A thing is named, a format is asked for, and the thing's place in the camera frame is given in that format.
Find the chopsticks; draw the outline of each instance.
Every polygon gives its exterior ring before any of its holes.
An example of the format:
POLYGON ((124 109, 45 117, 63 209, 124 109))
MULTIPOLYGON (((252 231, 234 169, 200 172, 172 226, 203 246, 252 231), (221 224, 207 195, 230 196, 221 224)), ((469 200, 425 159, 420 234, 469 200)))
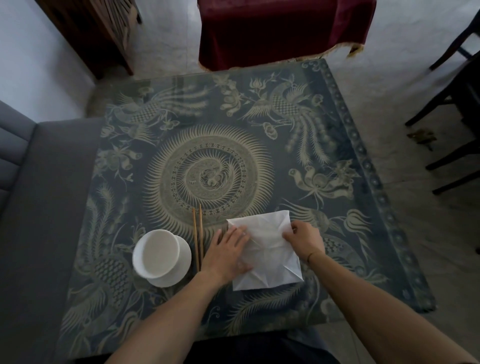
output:
POLYGON ((198 207, 198 212, 199 212, 199 224, 200 224, 200 229, 199 229, 199 235, 200 235, 200 254, 199 254, 199 248, 198 248, 198 240, 197 240, 197 219, 196 219, 196 213, 195 213, 195 208, 192 208, 192 215, 193 215, 193 240, 195 242, 195 257, 196 257, 196 263, 197 263, 197 272, 200 272, 200 268, 202 267, 202 261, 204 259, 204 226, 202 223, 202 205, 200 204, 198 207))

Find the bracelet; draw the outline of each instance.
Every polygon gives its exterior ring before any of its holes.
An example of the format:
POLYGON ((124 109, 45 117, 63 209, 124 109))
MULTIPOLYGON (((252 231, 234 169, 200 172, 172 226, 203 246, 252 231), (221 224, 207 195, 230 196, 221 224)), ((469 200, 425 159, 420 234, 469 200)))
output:
POLYGON ((312 254, 315 254, 316 252, 311 252, 310 254, 308 254, 308 257, 307 257, 307 264, 310 264, 310 257, 312 256, 312 254))

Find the saucer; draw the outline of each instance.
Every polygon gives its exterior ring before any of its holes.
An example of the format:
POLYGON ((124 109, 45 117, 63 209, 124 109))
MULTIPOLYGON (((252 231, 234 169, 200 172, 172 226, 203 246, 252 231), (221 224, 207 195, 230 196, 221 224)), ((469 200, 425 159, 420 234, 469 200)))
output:
POLYGON ((180 254, 177 264, 167 274, 160 278, 147 279, 147 281, 160 288, 171 287, 182 280, 190 269, 192 252, 188 243, 180 236, 175 235, 180 247, 180 254))

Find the hand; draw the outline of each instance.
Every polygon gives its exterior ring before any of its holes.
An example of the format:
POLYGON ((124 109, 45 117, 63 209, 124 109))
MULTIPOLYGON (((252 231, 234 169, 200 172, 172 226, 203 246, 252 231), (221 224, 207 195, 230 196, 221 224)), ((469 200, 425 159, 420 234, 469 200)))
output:
POLYGON ((284 232, 282 237, 292 244, 292 248, 299 258, 307 261, 312 253, 321 252, 325 254, 325 246, 320 232, 311 224, 295 220, 292 222, 293 233, 284 232))
POLYGON ((222 230, 217 230, 210 242, 200 271, 207 273, 219 287, 252 269, 251 266, 240 261, 243 248, 250 239, 246 229, 246 226, 239 228, 232 226, 220 242, 218 240, 222 230))

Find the person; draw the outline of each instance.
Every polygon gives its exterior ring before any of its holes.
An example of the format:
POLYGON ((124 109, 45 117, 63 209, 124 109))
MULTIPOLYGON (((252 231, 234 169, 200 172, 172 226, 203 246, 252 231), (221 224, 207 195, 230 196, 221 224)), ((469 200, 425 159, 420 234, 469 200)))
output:
MULTIPOLYGON (((377 363, 478 363, 407 305, 328 257, 318 229, 302 221, 292 222, 292 228, 293 233, 284 233, 284 239, 314 271, 377 363)), ((338 363, 328 351, 300 344, 278 332, 204 340, 192 348, 213 296, 251 269, 239 260, 250 238, 246 228, 232 227, 222 238, 220 235, 220 230, 215 233, 201 271, 143 321, 107 363, 264 363, 274 359, 338 363)))

